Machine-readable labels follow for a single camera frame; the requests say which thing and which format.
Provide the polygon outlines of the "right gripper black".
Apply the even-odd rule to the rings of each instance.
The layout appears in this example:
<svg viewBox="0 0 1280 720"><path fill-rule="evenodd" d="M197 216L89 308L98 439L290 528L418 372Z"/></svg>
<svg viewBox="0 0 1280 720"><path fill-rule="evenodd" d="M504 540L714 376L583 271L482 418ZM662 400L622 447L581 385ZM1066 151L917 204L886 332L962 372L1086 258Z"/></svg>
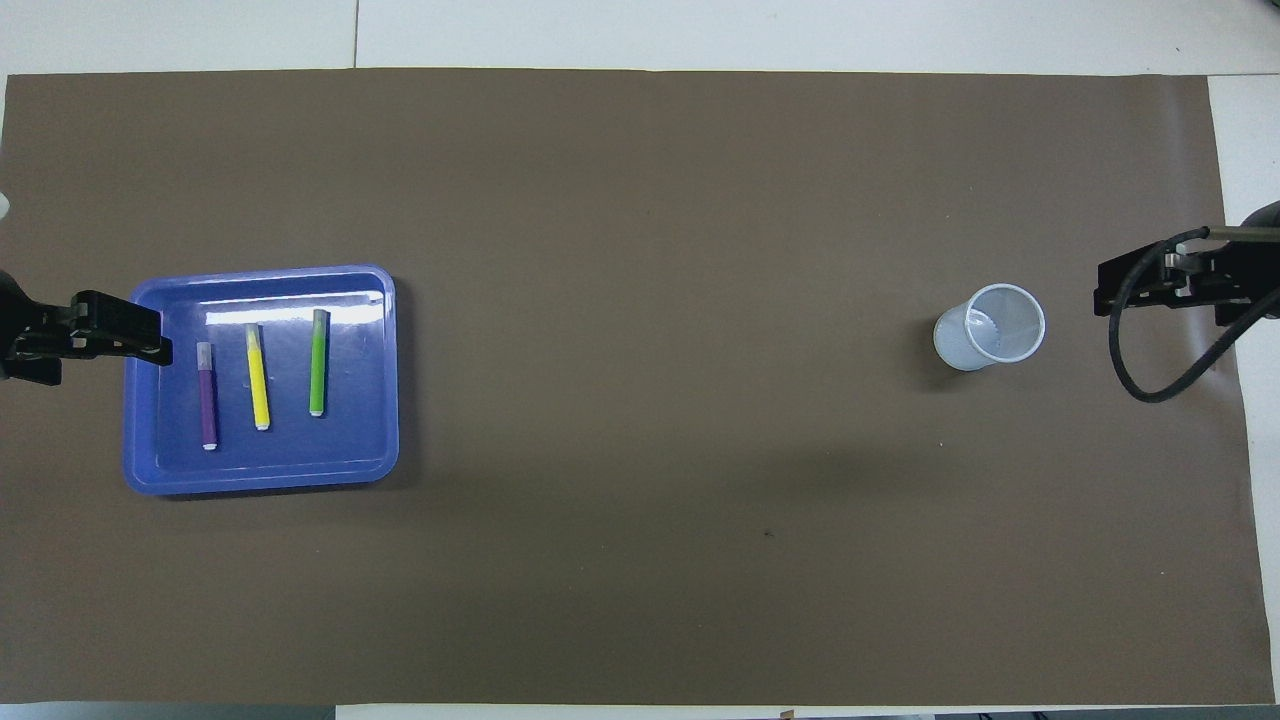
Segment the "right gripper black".
<svg viewBox="0 0 1280 720"><path fill-rule="evenodd" d="M1252 214L1240 228L1277 233L1280 228L1280 201L1274 201ZM1121 255L1097 266L1094 288L1094 314L1107 316L1120 299L1124 279L1140 264L1142 255ZM1244 316L1275 318L1277 304L1276 284L1221 284L1215 287L1215 301L1204 292L1201 281L1210 265L1198 255L1161 255L1140 269L1135 287L1124 307L1161 305L1170 309L1198 307L1215 304L1215 324L1233 325Z"/></svg>

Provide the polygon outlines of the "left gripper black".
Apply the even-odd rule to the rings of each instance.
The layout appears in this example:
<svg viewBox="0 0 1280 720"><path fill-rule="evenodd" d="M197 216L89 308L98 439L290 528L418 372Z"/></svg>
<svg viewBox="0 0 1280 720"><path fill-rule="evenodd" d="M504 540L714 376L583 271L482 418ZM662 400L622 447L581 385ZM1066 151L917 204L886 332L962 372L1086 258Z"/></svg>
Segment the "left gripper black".
<svg viewBox="0 0 1280 720"><path fill-rule="evenodd" d="M86 290L67 306L44 306L33 323L33 301L10 274L1 270L0 277L3 380L56 387L63 378L61 359L111 356L172 365L173 342L163 334L160 313ZM14 346L28 329L29 348Z"/></svg>

